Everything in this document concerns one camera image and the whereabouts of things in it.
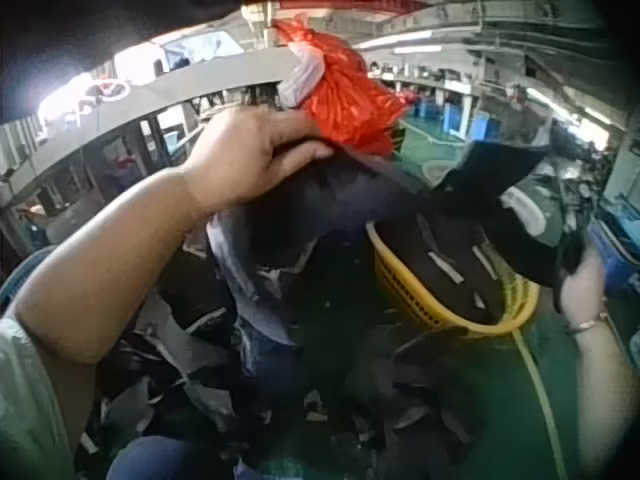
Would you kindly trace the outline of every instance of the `bracelet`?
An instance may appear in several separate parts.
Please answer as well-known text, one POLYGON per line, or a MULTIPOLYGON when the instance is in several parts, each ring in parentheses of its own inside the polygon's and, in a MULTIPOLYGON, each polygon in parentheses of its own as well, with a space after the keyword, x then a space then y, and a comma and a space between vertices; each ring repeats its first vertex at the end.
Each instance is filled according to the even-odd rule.
POLYGON ((578 335, 579 333, 586 332, 587 330, 591 330, 595 327, 599 322, 596 320, 588 320, 586 322, 582 322, 578 325, 569 327, 569 333, 571 335, 578 335))

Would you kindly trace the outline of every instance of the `blue jeans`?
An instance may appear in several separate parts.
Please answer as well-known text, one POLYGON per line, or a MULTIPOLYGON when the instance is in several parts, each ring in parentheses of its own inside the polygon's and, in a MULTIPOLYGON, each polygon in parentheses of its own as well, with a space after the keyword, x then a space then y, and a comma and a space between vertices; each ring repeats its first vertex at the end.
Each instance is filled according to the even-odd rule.
POLYGON ((245 465, 235 477, 217 452, 167 437, 142 437, 131 442, 113 461, 107 480, 262 480, 245 465))

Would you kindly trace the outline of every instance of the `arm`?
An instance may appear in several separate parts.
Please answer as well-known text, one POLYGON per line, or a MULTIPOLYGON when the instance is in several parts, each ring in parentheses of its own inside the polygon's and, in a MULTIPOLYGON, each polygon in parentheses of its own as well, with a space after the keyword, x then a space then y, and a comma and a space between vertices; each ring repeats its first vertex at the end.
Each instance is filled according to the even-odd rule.
MULTIPOLYGON (((599 317, 604 266, 589 246, 577 272, 562 286, 561 303, 573 328, 599 317)), ((578 359, 578 450, 584 473, 598 474, 631 424, 638 382, 609 325, 602 321, 575 334, 578 359)))
POLYGON ((577 334, 576 342, 580 461, 586 473, 596 474, 615 453, 635 417, 638 382, 606 323, 577 334))
POLYGON ((272 158, 278 145, 318 134, 301 113, 226 111, 209 123, 183 166, 131 188, 29 278, 11 312, 41 350, 72 442, 86 421, 72 391, 91 392, 91 366, 116 342, 184 235, 198 220, 330 155, 311 141, 272 158))

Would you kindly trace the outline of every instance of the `blue container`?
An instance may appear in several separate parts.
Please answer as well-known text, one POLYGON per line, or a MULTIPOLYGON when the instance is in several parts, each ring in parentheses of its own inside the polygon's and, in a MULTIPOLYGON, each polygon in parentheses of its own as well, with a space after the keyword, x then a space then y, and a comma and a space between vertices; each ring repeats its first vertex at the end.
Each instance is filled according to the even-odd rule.
POLYGON ((605 290, 621 292, 628 289, 629 279, 640 271, 638 265, 630 262, 612 243, 599 221, 589 224, 589 237, 600 252, 605 267, 605 290))
POLYGON ((442 120, 442 130, 446 133, 460 131, 460 124, 462 123, 462 110, 460 107, 446 103, 444 105, 444 118, 442 120))
POLYGON ((640 229, 638 228, 640 211, 622 195, 616 197, 613 209, 610 211, 627 234, 628 242, 625 242, 625 247, 633 249, 634 253, 640 256, 640 229))
POLYGON ((52 245, 40 249, 35 253, 32 253, 26 260, 16 267, 0 288, 0 305, 7 304, 16 297, 20 287, 24 285, 27 278, 29 278, 36 267, 40 265, 55 248, 56 246, 52 245))
POLYGON ((427 110, 429 108, 429 102, 427 102, 426 98, 420 99, 420 118, 427 118, 427 110))
POLYGON ((500 121, 492 118, 488 113, 478 112, 471 122, 471 140, 498 141, 501 126, 500 121))

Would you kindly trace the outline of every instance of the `forearm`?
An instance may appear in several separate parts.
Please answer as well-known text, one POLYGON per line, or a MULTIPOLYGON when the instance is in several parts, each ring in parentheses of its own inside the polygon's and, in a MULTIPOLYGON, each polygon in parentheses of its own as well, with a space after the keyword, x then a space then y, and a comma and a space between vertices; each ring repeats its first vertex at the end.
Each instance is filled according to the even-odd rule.
POLYGON ((177 171, 145 179, 51 254, 18 294, 14 314, 62 358, 97 362, 195 221, 177 171))
POLYGON ((597 474, 633 420, 638 383, 605 323, 577 334, 576 342, 580 458, 585 473, 597 474))

